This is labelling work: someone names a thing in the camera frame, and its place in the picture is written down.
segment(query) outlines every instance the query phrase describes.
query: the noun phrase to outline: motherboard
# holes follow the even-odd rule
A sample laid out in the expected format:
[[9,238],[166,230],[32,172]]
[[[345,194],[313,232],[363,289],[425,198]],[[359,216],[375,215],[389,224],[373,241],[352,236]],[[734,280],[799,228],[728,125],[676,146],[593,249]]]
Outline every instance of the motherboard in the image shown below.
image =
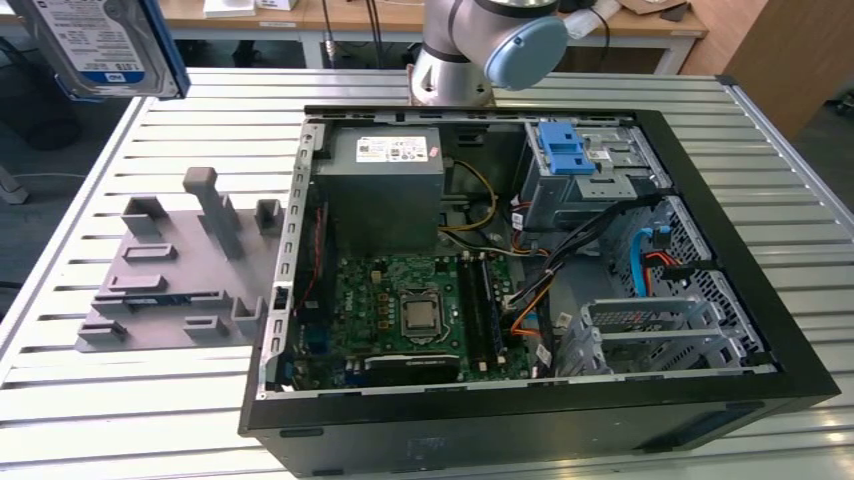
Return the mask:
[[525,347],[503,341],[508,293],[503,257],[341,258],[327,387],[527,378]]

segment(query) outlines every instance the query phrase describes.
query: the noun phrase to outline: green motherboard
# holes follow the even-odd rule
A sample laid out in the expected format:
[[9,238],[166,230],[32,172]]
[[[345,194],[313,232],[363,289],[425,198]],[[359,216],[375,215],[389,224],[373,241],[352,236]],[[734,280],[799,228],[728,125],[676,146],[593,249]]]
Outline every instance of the green motherboard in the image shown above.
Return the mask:
[[[461,304],[465,294],[460,291],[459,262],[449,256],[340,259],[329,330],[332,356],[455,355],[460,359],[457,381],[527,378],[521,342],[504,346],[500,361],[488,367],[469,358],[467,334],[472,326],[465,325],[471,319]],[[480,262],[488,269],[493,298],[500,299],[511,293],[507,261],[495,257]],[[331,377],[332,385],[327,386],[349,386],[340,372]]]

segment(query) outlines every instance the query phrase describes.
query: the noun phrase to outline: connector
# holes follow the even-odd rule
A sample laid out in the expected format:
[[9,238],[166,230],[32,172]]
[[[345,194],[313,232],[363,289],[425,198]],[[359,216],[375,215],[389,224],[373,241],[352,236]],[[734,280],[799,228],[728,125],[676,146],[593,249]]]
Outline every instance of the connector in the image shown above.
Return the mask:
[[687,280],[698,270],[719,270],[718,263],[714,260],[696,260],[684,265],[664,265],[662,271],[662,280],[682,281]]
[[652,230],[652,248],[655,250],[667,250],[670,248],[670,239],[670,227],[658,227]]
[[552,175],[589,175],[596,166],[584,155],[584,140],[565,122],[539,124],[539,142],[548,157]]

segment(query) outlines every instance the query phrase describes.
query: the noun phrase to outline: yellow cable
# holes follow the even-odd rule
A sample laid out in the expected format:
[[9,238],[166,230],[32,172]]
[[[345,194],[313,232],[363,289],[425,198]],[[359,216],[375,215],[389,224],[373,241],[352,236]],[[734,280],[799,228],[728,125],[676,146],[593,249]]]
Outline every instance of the yellow cable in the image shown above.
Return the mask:
[[464,231],[475,230],[480,228],[483,225],[489,223],[489,221],[492,220],[492,217],[495,216],[495,212],[497,210],[497,200],[495,198],[495,190],[492,190],[492,185],[489,185],[489,182],[487,181],[485,177],[480,174],[480,172],[477,172],[477,170],[475,170],[475,167],[472,167],[468,163],[463,162],[461,160],[453,160],[453,163],[459,163],[465,168],[465,170],[468,170],[471,174],[475,177],[477,177],[477,180],[480,180],[480,183],[483,183],[483,186],[489,191],[489,200],[492,205],[489,207],[489,213],[487,214],[483,220],[472,223],[471,225],[439,227],[439,230],[443,232],[464,232]]

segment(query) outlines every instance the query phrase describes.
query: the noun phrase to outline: hard drive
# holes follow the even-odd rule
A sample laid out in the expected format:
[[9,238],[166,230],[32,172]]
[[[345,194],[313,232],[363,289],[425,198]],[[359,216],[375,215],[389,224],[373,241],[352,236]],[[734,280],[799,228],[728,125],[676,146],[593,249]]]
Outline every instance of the hard drive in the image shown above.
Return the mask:
[[9,0],[74,98],[182,98],[189,77],[156,0]]

